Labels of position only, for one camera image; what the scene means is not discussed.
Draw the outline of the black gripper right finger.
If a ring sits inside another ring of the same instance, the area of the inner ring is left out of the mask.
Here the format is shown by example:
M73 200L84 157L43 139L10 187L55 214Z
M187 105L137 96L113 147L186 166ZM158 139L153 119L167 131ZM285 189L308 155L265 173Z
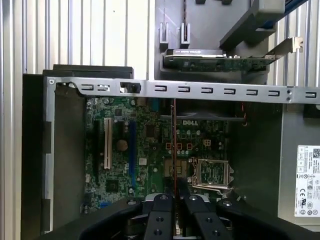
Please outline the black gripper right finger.
M272 216L246 202L225 198L215 208L198 195L184 197L203 240L318 240L320 234Z

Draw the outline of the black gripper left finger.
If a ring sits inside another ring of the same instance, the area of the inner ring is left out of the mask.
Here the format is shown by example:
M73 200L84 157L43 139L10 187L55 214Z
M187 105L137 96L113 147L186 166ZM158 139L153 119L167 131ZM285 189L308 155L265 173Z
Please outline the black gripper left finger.
M49 233L45 240L171 240L174 198L151 194L128 197L93 211Z

